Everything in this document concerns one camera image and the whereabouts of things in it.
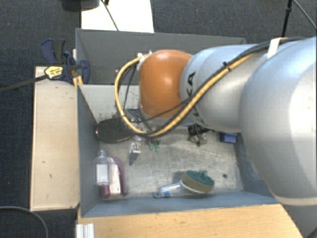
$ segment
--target white bottle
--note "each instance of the white bottle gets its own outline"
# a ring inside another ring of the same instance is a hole
[[[99,150],[98,157],[95,158],[95,185],[107,186],[110,184],[111,159],[104,150]]]

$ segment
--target blue object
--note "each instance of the blue object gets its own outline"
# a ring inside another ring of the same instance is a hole
[[[237,133],[224,133],[220,132],[220,141],[222,143],[234,144],[237,142]]]
[[[71,70],[75,69],[78,76],[82,76],[83,83],[88,84],[90,78],[90,67],[86,59],[80,60],[79,65],[76,65],[76,60],[69,51],[63,52],[64,40],[47,39],[41,44],[43,57],[49,64],[60,64],[63,67],[63,77],[59,80],[73,83],[74,76],[71,75]]]

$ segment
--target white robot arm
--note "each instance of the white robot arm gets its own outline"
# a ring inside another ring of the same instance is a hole
[[[317,228],[316,37],[279,42],[149,55],[140,69],[139,109],[159,127],[135,131],[158,137],[186,117],[241,133],[272,195],[307,236]]]

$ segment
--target gray box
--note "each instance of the gray box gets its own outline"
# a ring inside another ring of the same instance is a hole
[[[208,132],[208,143],[198,147],[187,141],[187,129],[178,128],[162,138],[158,153],[141,143],[141,154],[135,165],[129,166],[127,158],[132,139],[105,144],[99,142],[95,135],[98,122],[116,112],[111,86],[114,68],[121,67],[138,52],[174,48],[195,54],[205,48],[241,43],[245,43],[242,38],[77,29],[77,59],[88,59],[92,67],[90,84],[81,85],[77,91],[82,217],[277,203],[254,168],[241,136],[232,145],[219,142],[216,132]],[[129,93],[132,97],[127,106],[135,108],[138,87],[130,87]],[[126,197],[114,196],[102,200],[101,188],[94,185],[94,159],[99,149],[105,149],[110,156],[122,161],[128,187]],[[186,170],[207,170],[215,181],[212,192],[199,198],[189,195],[153,198],[153,192],[178,181]]]

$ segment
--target wooden board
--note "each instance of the wooden board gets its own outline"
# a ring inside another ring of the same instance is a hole
[[[130,216],[81,218],[95,238],[301,238],[279,204]]]
[[[36,68],[36,76],[44,67]],[[61,81],[37,82],[30,209],[75,208],[79,203],[79,164],[75,87]]]

